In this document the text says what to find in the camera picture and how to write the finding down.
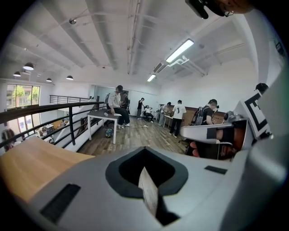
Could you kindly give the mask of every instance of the glasses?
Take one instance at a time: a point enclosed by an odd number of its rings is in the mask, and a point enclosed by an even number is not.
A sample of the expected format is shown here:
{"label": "glasses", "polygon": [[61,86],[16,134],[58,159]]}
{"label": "glasses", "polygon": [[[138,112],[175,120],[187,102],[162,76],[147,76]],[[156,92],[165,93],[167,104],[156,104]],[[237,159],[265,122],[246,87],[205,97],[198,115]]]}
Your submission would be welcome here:
{"label": "glasses", "polygon": [[228,9],[227,9],[227,5],[224,4],[224,3],[220,3],[220,4],[219,4],[219,7],[220,7],[221,11],[224,13],[224,15],[225,15],[226,17],[231,16],[231,15],[234,14],[234,11],[228,10]]}

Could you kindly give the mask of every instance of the light fixture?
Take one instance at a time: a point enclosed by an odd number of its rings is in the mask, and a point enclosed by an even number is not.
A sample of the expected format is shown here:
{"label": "light fixture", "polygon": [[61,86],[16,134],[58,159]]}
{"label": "light fixture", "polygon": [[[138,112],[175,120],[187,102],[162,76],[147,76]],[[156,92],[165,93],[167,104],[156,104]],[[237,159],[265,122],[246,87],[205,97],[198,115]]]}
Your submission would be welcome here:
{"label": "light fixture", "polygon": [[188,39],[185,41],[175,52],[173,52],[168,58],[167,62],[171,63],[174,61],[181,53],[183,53],[185,50],[187,50],[189,47],[191,47],[194,44],[194,42],[191,39]]}
{"label": "light fixture", "polygon": [[76,24],[76,20],[74,18],[71,18],[71,19],[69,19],[69,23],[71,25],[74,25],[74,24]]}
{"label": "light fixture", "polygon": [[20,77],[20,76],[21,76],[21,74],[20,74],[20,72],[19,72],[19,71],[16,71],[16,72],[13,74],[13,76],[16,76],[16,77]]}
{"label": "light fixture", "polygon": [[148,79],[148,82],[152,81],[155,77],[155,74],[152,74],[152,76]]}
{"label": "light fixture", "polygon": [[32,63],[27,63],[23,67],[25,70],[34,70],[34,66]]}
{"label": "light fixture", "polygon": [[66,79],[73,80],[73,77],[71,75],[67,76]]}

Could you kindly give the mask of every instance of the clothes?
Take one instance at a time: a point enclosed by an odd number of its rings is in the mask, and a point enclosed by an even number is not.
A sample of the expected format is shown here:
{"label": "clothes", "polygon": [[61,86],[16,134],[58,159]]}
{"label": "clothes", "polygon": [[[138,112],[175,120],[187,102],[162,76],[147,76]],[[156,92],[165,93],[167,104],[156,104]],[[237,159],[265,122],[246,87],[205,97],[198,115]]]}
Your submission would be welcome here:
{"label": "clothes", "polygon": [[146,117],[147,121],[149,121],[149,117],[150,117],[150,121],[154,120],[154,116],[151,113],[146,112],[145,117]]}
{"label": "clothes", "polygon": [[160,108],[161,113],[168,112],[168,106],[167,105],[162,105]]}
{"label": "clothes", "polygon": [[139,119],[139,118],[140,118],[140,115],[141,115],[141,109],[138,109],[138,110],[137,110],[137,113],[136,113],[136,118]]}
{"label": "clothes", "polygon": [[207,124],[207,116],[211,116],[213,117],[213,110],[210,109],[209,106],[205,106],[204,107],[204,113],[203,113],[203,122],[202,122],[202,125],[208,125]]}
{"label": "clothes", "polygon": [[124,101],[123,101],[123,108],[127,109],[127,107],[128,107],[128,97],[126,96]]}
{"label": "clothes", "polygon": [[144,111],[145,111],[145,113],[149,113],[149,114],[151,113],[150,108],[145,108]]}
{"label": "clothes", "polygon": [[114,92],[109,95],[108,105],[113,106],[113,108],[120,108],[121,105],[121,95],[120,93]]}
{"label": "clothes", "polygon": [[138,104],[138,106],[137,106],[137,110],[141,109],[142,106],[143,106],[143,102],[140,100],[140,101],[139,101],[139,104]]}
{"label": "clothes", "polygon": [[182,104],[177,104],[173,107],[173,110],[175,114],[173,115],[173,118],[175,119],[182,119],[183,113],[186,113],[186,108]]}
{"label": "clothes", "polygon": [[177,125],[176,131],[175,131],[175,136],[179,135],[181,123],[182,123],[182,119],[173,118],[172,119],[172,126],[171,126],[171,130],[170,130],[170,134],[173,133],[173,131],[175,130],[175,126]]}
{"label": "clothes", "polygon": [[123,125],[123,122],[125,122],[126,124],[130,123],[130,117],[128,115],[128,112],[126,109],[124,108],[114,108],[115,113],[117,114],[121,114],[121,116],[118,119],[118,124],[119,125]]}
{"label": "clothes", "polygon": [[158,122],[159,126],[163,126],[164,119],[165,119],[164,113],[161,113],[160,116],[159,116],[159,122]]}

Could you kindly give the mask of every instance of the white ceiling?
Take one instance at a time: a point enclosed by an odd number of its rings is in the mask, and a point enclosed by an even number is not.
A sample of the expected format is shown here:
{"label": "white ceiling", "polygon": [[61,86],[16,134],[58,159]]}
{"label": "white ceiling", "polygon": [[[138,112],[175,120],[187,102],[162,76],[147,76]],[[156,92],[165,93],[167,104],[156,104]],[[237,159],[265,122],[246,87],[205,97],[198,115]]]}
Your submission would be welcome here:
{"label": "white ceiling", "polygon": [[[63,71],[95,65],[130,73],[145,83],[188,38],[195,44],[184,55],[205,72],[213,65],[249,57],[231,19],[208,13],[209,19],[199,18],[185,0],[41,0],[8,40],[0,77],[15,78],[15,71],[32,62],[35,70],[19,79],[57,81]],[[77,23],[71,25],[70,18],[77,18]],[[195,68],[166,67],[154,81],[193,72],[199,74]]]}

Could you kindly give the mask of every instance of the black pants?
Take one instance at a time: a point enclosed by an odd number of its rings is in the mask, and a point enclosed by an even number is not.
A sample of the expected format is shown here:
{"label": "black pants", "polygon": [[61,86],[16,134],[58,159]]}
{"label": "black pants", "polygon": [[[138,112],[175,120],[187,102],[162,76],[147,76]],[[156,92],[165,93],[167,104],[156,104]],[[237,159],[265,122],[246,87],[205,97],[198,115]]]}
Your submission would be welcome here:
{"label": "black pants", "polygon": [[120,108],[120,107],[115,107],[114,111],[117,114],[121,114],[121,116],[118,119],[119,125],[123,125],[123,122],[125,122],[126,124],[130,123],[130,116],[128,115],[128,111],[126,109]]}
{"label": "black pants", "polygon": [[153,121],[154,116],[151,113],[146,113],[145,114],[146,120],[149,121],[149,117],[150,117],[150,121]]}
{"label": "black pants", "polygon": [[173,133],[173,131],[175,130],[175,125],[177,125],[176,131],[175,131],[175,136],[179,135],[181,123],[182,123],[182,119],[173,118],[170,134]]}

